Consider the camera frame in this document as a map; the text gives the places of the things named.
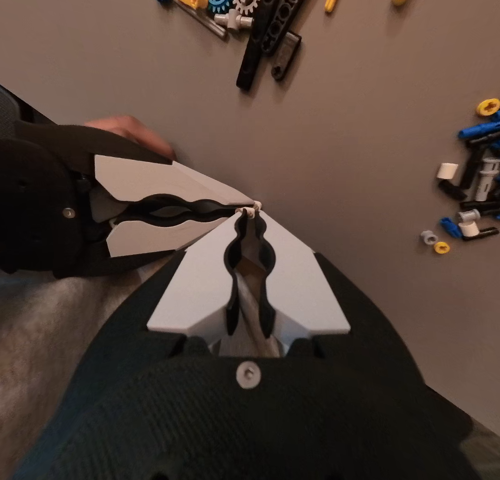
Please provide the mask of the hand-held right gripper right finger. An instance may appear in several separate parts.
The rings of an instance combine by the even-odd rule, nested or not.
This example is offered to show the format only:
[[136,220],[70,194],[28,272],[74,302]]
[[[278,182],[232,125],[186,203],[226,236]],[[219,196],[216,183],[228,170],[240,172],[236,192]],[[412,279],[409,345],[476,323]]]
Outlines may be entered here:
[[316,253],[263,210],[254,212],[257,259],[264,270],[259,325],[285,355],[299,339],[345,335],[351,326]]

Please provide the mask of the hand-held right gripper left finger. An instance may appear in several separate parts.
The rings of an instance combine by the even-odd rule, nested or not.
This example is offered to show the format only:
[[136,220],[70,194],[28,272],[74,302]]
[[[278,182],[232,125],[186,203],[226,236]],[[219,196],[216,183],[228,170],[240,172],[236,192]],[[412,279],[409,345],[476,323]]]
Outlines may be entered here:
[[235,268],[251,218],[252,209],[237,210],[184,252],[149,331],[200,337],[209,346],[234,334],[240,315]]

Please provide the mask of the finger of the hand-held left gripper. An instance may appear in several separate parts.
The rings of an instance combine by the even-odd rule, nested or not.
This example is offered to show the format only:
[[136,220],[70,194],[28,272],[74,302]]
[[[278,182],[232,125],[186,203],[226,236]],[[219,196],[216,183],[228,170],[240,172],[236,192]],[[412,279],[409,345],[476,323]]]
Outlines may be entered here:
[[105,241],[110,257],[176,251],[240,214],[240,209],[218,209],[198,215],[183,211],[173,216],[116,218]]
[[138,216],[173,216],[183,211],[212,213],[252,206],[240,191],[180,163],[159,164],[96,155],[97,187],[90,192],[97,223]]

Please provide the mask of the pile of small lego pins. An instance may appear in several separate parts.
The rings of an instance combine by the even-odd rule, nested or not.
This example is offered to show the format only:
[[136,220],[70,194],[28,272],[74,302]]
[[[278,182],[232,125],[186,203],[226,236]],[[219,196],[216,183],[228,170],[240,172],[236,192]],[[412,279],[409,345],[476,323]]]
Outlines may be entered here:
[[437,193],[456,206],[437,228],[461,243],[499,237],[499,98],[479,102],[475,115],[480,121],[456,134],[465,162],[440,163],[433,178]]

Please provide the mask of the person's left hand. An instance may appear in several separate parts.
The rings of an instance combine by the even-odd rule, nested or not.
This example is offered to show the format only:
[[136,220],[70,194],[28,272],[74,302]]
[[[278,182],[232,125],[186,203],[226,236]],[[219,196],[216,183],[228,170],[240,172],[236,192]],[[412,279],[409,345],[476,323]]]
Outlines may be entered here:
[[175,150],[165,139],[131,115],[91,120],[85,122],[84,126],[108,131],[127,138],[169,160],[177,161],[178,159]]

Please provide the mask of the person in grey hoodie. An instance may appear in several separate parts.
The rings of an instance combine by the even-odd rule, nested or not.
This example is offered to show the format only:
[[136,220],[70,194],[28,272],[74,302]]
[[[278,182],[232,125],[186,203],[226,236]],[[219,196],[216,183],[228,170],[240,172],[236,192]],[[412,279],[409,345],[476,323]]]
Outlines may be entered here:
[[1,272],[1,479],[9,479],[118,306],[170,260],[111,276]]

